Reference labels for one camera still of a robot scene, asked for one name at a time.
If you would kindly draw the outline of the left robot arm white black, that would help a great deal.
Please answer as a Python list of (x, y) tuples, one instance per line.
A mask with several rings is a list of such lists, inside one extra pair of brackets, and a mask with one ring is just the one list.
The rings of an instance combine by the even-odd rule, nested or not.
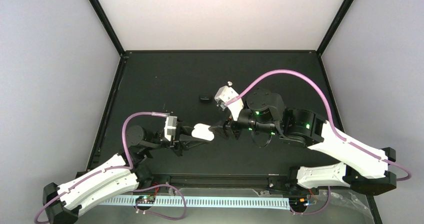
[(74, 224), (93, 207), (115, 196), (149, 191), (154, 187), (153, 174), (145, 165), (150, 152), (171, 149), (181, 155), (195, 145), (210, 143), (215, 135), (205, 124), (194, 127), (179, 122), (176, 127), (152, 132), (135, 125), (125, 132), (123, 153), (114, 154), (100, 166), (63, 184), (54, 182), (43, 188), (42, 212), (47, 224)]

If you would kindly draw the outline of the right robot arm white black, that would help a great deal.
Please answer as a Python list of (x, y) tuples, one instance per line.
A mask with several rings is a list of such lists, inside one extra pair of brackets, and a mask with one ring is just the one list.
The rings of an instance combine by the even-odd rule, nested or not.
[(246, 99), (230, 104), (229, 111), (226, 120), (208, 128), (211, 133), (226, 139), (238, 139), (243, 130), (267, 134), (337, 160), (325, 166), (291, 167), (284, 180), (290, 193), (329, 186), (378, 196), (397, 187), (397, 177), (389, 171), (390, 162), (396, 160), (393, 148), (376, 149), (351, 137), (340, 138), (328, 120), (309, 110), (286, 107), (277, 93), (257, 88)]

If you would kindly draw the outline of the white earbud charging case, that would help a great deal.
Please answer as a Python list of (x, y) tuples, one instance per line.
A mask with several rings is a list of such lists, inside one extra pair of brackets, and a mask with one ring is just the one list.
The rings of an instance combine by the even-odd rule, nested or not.
[(211, 126), (203, 123), (197, 123), (191, 132), (191, 136), (194, 138), (212, 141), (215, 138), (215, 135), (212, 131), (209, 130)]

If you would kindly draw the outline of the black earbud charging case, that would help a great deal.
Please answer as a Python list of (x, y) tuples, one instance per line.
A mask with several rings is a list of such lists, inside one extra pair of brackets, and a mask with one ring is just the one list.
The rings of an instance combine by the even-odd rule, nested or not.
[(200, 95), (198, 98), (199, 101), (203, 103), (209, 103), (213, 100), (213, 97), (211, 95)]

